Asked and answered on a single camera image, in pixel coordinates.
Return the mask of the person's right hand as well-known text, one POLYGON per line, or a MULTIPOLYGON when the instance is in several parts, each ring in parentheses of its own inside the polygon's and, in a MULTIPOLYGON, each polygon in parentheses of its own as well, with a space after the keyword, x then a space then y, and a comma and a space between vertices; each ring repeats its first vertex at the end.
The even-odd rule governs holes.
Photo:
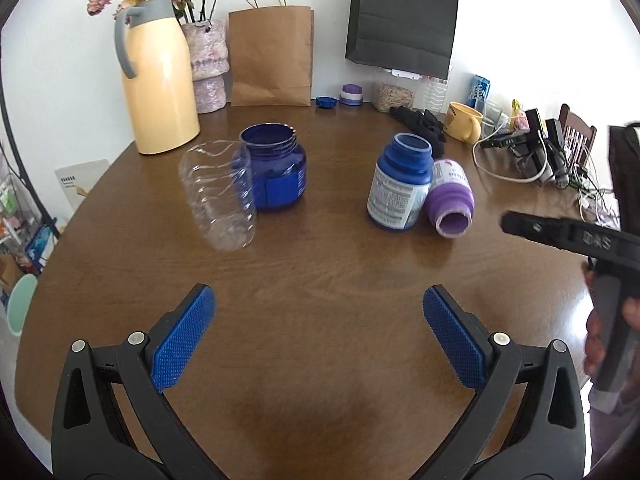
MULTIPOLYGON (((584 274, 585 283, 588 287, 591 299, 593 291, 593 281, 596 274, 593 270, 589 270, 588 266, 584 264, 582 266, 582 273, 584 274)), ((585 342, 585 372, 589 376, 593 376, 597 370, 597 366, 600 365, 605 358, 604 343, 601 339, 602 323, 600 316, 596 312, 594 307, 594 300, 592 299, 593 309, 587 318, 586 330, 587 338, 585 342)), ((623 305, 623 317, 631 328, 639 333, 639 298, 629 298, 623 305)), ((634 368, 630 373, 630 377, 633 380, 639 381, 639 353, 634 358, 634 368)))

